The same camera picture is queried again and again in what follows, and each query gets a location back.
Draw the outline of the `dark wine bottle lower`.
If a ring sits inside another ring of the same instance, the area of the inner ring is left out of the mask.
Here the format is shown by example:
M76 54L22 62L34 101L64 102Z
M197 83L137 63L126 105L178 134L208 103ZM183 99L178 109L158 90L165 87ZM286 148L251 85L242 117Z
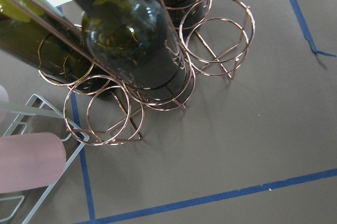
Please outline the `dark wine bottle lower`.
M41 8L28 0L18 1L69 40L81 46L79 38ZM66 20L48 1L36 1ZM55 80L58 84L70 84L79 80L93 66L89 60L47 31L9 0L1 0L1 50L41 70L45 76L51 77L51 80ZM105 72L93 66L87 76L92 75L105 75ZM89 94L99 90L107 82L108 80L104 78L88 79L79 84L77 90Z

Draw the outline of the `pink cup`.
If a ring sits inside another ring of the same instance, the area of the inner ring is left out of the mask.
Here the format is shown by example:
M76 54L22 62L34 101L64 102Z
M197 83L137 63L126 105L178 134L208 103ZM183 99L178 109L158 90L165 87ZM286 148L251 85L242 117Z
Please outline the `pink cup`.
M53 133L1 137L1 193L49 186L66 165L66 150Z

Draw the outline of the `dark wine bottle upper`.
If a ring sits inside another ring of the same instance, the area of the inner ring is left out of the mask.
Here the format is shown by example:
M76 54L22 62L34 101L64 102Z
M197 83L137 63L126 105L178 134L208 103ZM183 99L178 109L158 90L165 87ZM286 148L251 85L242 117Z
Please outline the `dark wine bottle upper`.
M141 94L167 99L186 68L157 0L75 0L83 10L83 42L94 60Z

